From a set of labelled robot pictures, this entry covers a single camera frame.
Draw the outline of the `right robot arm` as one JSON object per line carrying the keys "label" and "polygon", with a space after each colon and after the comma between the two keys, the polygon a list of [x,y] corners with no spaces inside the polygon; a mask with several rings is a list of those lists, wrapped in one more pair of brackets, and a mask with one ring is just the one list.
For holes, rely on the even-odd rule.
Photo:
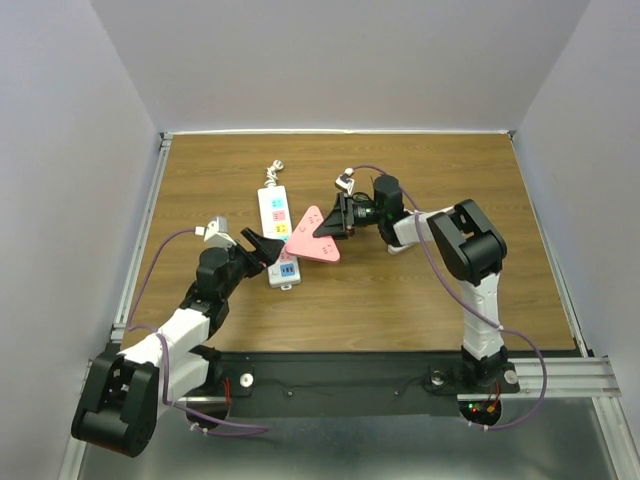
{"label": "right robot arm", "polygon": [[463,309],[461,381],[472,390],[497,381],[508,361],[497,300],[507,246],[478,204],[467,199],[435,212],[410,211],[404,205],[409,195],[397,178],[380,175],[368,195],[354,190],[351,169],[335,185],[334,206],[313,236],[343,240],[358,227],[375,225],[391,255],[433,242],[460,286],[459,293],[450,293]]}

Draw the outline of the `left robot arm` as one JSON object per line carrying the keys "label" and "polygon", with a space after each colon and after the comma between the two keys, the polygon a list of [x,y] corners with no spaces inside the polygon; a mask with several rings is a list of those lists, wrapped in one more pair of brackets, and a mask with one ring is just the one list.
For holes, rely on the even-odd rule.
{"label": "left robot arm", "polygon": [[221,386],[223,371],[215,354],[202,345],[223,325],[240,282],[273,266],[285,243],[245,228],[241,234],[253,247],[247,250],[228,235],[221,218],[186,232],[206,244],[193,283],[165,323],[143,326],[128,319],[126,331],[144,330],[146,336],[129,348],[107,348],[94,358],[71,423],[74,439],[136,457],[170,409],[184,412],[191,429],[205,436],[242,438],[267,432],[262,425],[206,415],[180,399],[195,389],[210,394]]}

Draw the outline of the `white triangular power socket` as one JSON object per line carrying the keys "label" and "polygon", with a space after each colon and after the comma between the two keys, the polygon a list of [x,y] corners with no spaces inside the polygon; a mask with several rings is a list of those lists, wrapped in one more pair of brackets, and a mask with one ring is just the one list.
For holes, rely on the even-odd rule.
{"label": "white triangular power socket", "polygon": [[391,255],[397,255],[397,254],[400,254],[400,253],[408,250],[409,248],[410,248],[410,245],[404,245],[404,246],[399,246],[399,247],[388,245],[387,246],[387,251]]}

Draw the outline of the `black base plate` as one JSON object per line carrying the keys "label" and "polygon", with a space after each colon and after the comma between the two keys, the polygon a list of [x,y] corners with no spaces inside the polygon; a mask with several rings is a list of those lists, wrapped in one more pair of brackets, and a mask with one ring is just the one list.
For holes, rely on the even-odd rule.
{"label": "black base plate", "polygon": [[462,356],[436,352],[217,352],[181,403],[207,415],[262,418],[456,417],[460,400],[520,387],[513,364],[473,382]]}

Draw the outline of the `pink triangular power socket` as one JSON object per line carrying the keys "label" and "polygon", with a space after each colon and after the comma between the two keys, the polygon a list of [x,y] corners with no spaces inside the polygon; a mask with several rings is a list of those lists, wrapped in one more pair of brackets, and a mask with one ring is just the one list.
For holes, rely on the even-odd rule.
{"label": "pink triangular power socket", "polygon": [[310,206],[286,242],[285,251],[289,255],[307,260],[338,263],[341,255],[334,239],[331,236],[314,236],[323,221],[320,209],[315,205]]}

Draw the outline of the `back aluminium rail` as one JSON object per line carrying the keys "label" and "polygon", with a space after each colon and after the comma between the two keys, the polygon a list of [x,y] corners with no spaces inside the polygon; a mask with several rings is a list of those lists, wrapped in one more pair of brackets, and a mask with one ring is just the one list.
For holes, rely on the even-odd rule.
{"label": "back aluminium rail", "polygon": [[218,129],[161,132],[161,138],[200,135],[513,135],[515,130],[465,129],[339,129],[339,128],[279,128],[279,129]]}

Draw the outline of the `white colourful power strip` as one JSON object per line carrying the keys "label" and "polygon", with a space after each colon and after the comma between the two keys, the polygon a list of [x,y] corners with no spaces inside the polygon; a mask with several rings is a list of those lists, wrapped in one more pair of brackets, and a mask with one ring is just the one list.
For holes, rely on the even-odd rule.
{"label": "white colourful power strip", "polygon": [[[292,219],[284,186],[269,186],[257,190],[263,236],[286,245],[292,232]],[[280,290],[291,290],[301,283],[298,259],[282,248],[278,260],[268,268],[269,285]]]}

